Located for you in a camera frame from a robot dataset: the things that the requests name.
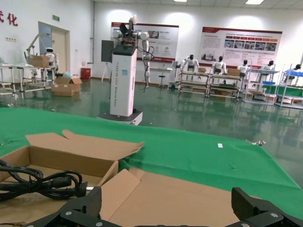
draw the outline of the white wall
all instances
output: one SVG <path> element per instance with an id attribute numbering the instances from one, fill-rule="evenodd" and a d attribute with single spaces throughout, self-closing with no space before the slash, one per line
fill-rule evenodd
<path id="1" fill-rule="evenodd" d="M 199 54 L 204 26 L 283 31 L 276 59 L 278 67 L 284 63 L 298 64 L 303 53 L 301 10 L 97 3 L 95 64 L 92 76 L 101 77 L 103 74 L 105 63 L 101 63 L 101 40 L 110 40 L 111 22 L 128 22 L 133 14 L 137 14 L 138 23 L 179 25 L 177 46 L 179 62 L 190 54 L 195 56 Z M 162 64 L 152 62 L 151 67 L 162 67 Z M 136 81 L 142 81 L 143 75 L 143 63 L 138 61 Z M 152 83 L 160 82 L 158 75 L 159 73 L 151 73 Z"/>
<path id="2" fill-rule="evenodd" d="M 0 55 L 5 62 L 26 62 L 23 52 L 38 34 L 38 21 L 70 32 L 71 62 L 68 68 L 72 74 L 80 75 L 81 62 L 90 61 L 90 0 L 0 0 L 0 10 L 5 20 L 0 22 Z M 18 26 L 9 25 L 6 19 L 9 12 L 17 16 Z M 52 20 L 53 14 L 60 17 L 60 22 Z M 7 42 L 5 37 L 16 38 L 17 42 Z M 39 53 L 39 41 L 35 46 L 35 52 Z"/>

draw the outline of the glossy floor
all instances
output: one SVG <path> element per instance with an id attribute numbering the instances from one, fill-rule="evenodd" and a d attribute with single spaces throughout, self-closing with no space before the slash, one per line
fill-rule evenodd
<path id="1" fill-rule="evenodd" d="M 141 125 L 195 131 L 241 140 L 264 140 L 263 146 L 303 187 L 303 110 L 252 105 L 235 100 L 159 90 L 136 85 L 134 106 L 143 110 Z M 1 97 L 2 106 L 28 107 L 96 117 L 109 109 L 109 83 L 92 79 L 73 97 L 51 96 L 50 91 L 26 93 L 24 100 Z"/>

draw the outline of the green cloth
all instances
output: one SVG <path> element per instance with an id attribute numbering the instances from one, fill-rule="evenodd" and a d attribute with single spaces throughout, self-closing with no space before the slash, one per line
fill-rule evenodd
<path id="1" fill-rule="evenodd" d="M 266 88 L 265 91 L 266 94 L 271 94 L 271 95 L 275 94 L 276 86 L 263 85 L 263 88 Z M 277 90 L 278 90 L 277 91 L 278 95 L 283 95 L 285 87 L 279 86 Z M 288 87 L 286 89 L 285 96 L 303 97 L 303 89 Z"/>
<path id="2" fill-rule="evenodd" d="M 245 141 L 25 108 L 1 108 L 0 115 L 1 155 L 27 145 L 27 134 L 62 134 L 64 129 L 109 139 L 145 141 L 140 152 L 120 162 L 122 167 L 137 167 L 228 191 L 241 187 L 303 219 L 301 188 L 262 147 Z"/>

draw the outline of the red container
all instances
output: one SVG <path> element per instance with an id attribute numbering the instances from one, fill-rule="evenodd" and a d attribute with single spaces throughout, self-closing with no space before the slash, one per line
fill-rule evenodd
<path id="1" fill-rule="evenodd" d="M 89 79 L 90 78 L 90 68 L 81 68 L 81 79 Z"/>

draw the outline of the wall sign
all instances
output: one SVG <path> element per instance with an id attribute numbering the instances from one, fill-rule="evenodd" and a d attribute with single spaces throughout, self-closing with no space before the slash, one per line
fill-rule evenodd
<path id="1" fill-rule="evenodd" d="M 4 23 L 3 17 L 4 17 L 4 14 L 0 10 L 0 22 L 1 23 Z M 8 17 L 6 19 L 9 21 L 10 25 L 18 26 L 18 24 L 16 23 L 17 17 L 14 14 L 8 13 Z"/>
<path id="2" fill-rule="evenodd" d="M 53 20 L 60 22 L 60 17 L 53 15 Z"/>
<path id="3" fill-rule="evenodd" d="M 219 56 L 228 68 L 248 60 L 255 68 L 276 60 L 282 32 L 203 27 L 199 63 L 211 66 Z"/>
<path id="4" fill-rule="evenodd" d="M 113 40 L 113 31 L 119 30 L 121 23 L 112 22 L 111 39 Z M 175 25 L 154 25 L 154 24 L 136 24 L 136 32 L 148 32 L 150 35 L 149 46 L 154 47 L 155 59 L 157 62 L 168 62 L 176 60 L 177 43 L 179 35 L 179 26 Z M 139 47 L 142 48 L 142 42 L 139 40 Z M 142 60 L 142 52 L 138 51 L 138 60 Z"/>

